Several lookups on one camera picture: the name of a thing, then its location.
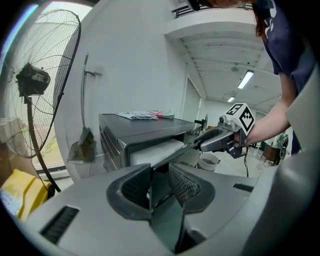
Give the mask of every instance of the floor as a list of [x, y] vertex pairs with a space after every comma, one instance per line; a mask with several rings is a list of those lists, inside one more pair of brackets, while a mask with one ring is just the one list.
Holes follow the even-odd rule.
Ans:
[[[271, 162], [265, 162], [264, 157], [261, 159], [262, 153], [263, 152], [260, 149], [249, 148], [246, 159], [249, 177], [258, 178], [263, 170], [271, 166]], [[221, 160], [215, 169], [216, 173], [243, 177], [247, 176], [244, 157], [234, 159], [226, 152], [216, 152], [214, 155]], [[74, 183], [70, 177], [56, 179], [55, 182], [62, 191]]]

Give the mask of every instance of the white bucket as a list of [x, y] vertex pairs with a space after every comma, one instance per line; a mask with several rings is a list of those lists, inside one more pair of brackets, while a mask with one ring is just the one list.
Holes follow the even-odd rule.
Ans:
[[202, 152], [199, 156], [197, 168], [214, 171], [220, 160], [212, 152]]

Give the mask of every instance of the yellow bag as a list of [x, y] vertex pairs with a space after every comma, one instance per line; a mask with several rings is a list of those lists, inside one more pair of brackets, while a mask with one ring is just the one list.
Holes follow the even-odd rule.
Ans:
[[8, 212], [25, 221], [32, 211], [48, 199], [51, 183], [43, 183], [40, 179], [15, 169], [1, 187], [0, 199]]

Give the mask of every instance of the gray plastic housing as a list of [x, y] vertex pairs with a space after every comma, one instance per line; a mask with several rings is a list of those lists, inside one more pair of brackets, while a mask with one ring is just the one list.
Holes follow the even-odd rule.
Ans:
[[[204, 180], [214, 187], [214, 197], [206, 202], [204, 209], [184, 211], [184, 231], [191, 237], [196, 231], [198, 236], [194, 239], [201, 237], [202, 241], [198, 240], [197, 246], [181, 255], [266, 253], [291, 230], [310, 205], [320, 179], [319, 155], [320, 150], [314, 150], [292, 156], [277, 169], [264, 170], [258, 180], [171, 164], [183, 170], [181, 175], [192, 174], [189, 176], [192, 180]], [[146, 217], [137, 220], [130, 214], [123, 216], [107, 199], [107, 190], [113, 182], [129, 181], [148, 170], [152, 170], [148, 164], [137, 165], [84, 179], [36, 209], [28, 218], [27, 226], [41, 233], [63, 207], [69, 206], [79, 209], [79, 213], [56, 244], [64, 251], [80, 256], [173, 255], [151, 229], [148, 210], [141, 207]], [[233, 187], [239, 183], [254, 188], [248, 192]], [[121, 191], [117, 189], [115, 193], [121, 197]], [[192, 195], [185, 198], [196, 201], [200, 193]]]

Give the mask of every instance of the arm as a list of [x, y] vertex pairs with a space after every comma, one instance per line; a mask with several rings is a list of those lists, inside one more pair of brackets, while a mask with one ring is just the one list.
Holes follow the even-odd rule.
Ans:
[[282, 98], [270, 111], [270, 113], [259, 120], [248, 135], [246, 145], [271, 139], [284, 132], [290, 127], [286, 112], [297, 94], [295, 82], [289, 79], [284, 73], [279, 73]]

